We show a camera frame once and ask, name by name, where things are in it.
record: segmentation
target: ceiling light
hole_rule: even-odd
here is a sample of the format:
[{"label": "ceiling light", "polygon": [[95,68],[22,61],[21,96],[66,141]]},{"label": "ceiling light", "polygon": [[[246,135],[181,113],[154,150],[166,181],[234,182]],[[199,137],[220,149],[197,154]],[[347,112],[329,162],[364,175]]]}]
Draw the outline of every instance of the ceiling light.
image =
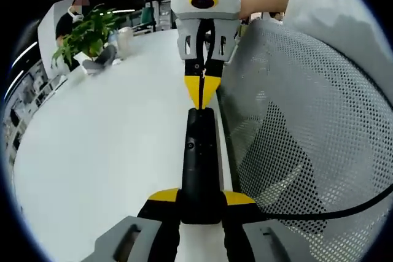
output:
[{"label": "ceiling light", "polygon": [[20,73],[17,75],[17,77],[14,79],[14,81],[12,81],[10,87],[8,87],[8,90],[6,92],[6,95],[4,95],[4,97],[7,96],[8,92],[11,90],[11,88],[13,87],[13,85],[18,81],[18,79],[20,78],[20,76],[22,76],[24,71],[20,71]]},{"label": "ceiling light", "polygon": [[119,12],[134,12],[134,9],[121,9],[121,10],[114,10],[113,13],[119,13]]},{"label": "ceiling light", "polygon": [[37,41],[35,41],[35,43],[31,44],[28,48],[26,48],[18,57],[17,59],[14,61],[14,63],[12,64],[11,67],[13,67],[21,58],[22,56],[24,56],[26,54],[26,52],[28,52],[29,50],[31,50],[35,45],[37,45]]}]

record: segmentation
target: black cable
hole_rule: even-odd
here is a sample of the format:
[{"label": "black cable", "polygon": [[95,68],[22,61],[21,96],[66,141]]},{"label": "black cable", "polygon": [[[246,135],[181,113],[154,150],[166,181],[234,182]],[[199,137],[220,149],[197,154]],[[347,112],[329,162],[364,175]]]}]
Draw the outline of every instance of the black cable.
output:
[{"label": "black cable", "polygon": [[358,214],[363,212],[372,206],[376,205],[384,198],[389,196],[393,192],[393,184],[389,185],[387,189],[382,191],[380,194],[376,195],[374,198],[370,199],[363,204],[358,206],[340,210],[336,212],[327,212],[327,213],[318,213],[318,214],[274,214],[274,213],[262,213],[262,215],[269,219],[280,219],[280,220],[329,220],[329,219],[338,219],[343,217],[348,217],[354,214]]}]

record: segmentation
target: person in black shirt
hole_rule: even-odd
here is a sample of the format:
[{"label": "person in black shirt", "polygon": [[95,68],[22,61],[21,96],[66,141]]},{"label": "person in black shirt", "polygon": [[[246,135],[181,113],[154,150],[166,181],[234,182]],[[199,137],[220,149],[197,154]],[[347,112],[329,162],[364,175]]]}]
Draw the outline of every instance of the person in black shirt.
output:
[{"label": "person in black shirt", "polygon": [[72,6],[60,18],[56,25],[56,41],[59,46],[63,44],[63,38],[72,32],[72,29],[83,20],[84,14],[89,10],[89,0],[74,0]]}]

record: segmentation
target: green plant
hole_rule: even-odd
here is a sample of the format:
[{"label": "green plant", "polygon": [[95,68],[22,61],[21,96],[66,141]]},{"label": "green plant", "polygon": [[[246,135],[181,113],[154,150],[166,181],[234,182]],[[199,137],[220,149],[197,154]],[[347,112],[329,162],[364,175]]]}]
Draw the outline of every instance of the green plant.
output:
[{"label": "green plant", "polygon": [[100,6],[101,4],[95,6],[71,34],[64,36],[63,44],[53,54],[52,60],[57,61],[61,55],[71,64],[72,58],[79,52],[84,52],[91,58],[99,55],[109,34],[125,19],[112,13],[115,9],[106,10]]}]

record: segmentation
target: white table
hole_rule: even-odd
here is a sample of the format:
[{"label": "white table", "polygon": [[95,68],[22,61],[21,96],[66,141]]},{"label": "white table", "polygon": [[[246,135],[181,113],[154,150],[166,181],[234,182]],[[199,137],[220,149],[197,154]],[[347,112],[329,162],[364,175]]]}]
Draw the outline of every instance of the white table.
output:
[{"label": "white table", "polygon": [[[15,161],[17,200],[53,261],[80,261],[97,237],[137,215],[158,190],[180,187],[193,107],[177,31],[133,39],[134,54],[61,87],[35,114]],[[217,98],[224,188],[231,190]],[[181,225],[176,261],[227,261],[220,225]]]}]

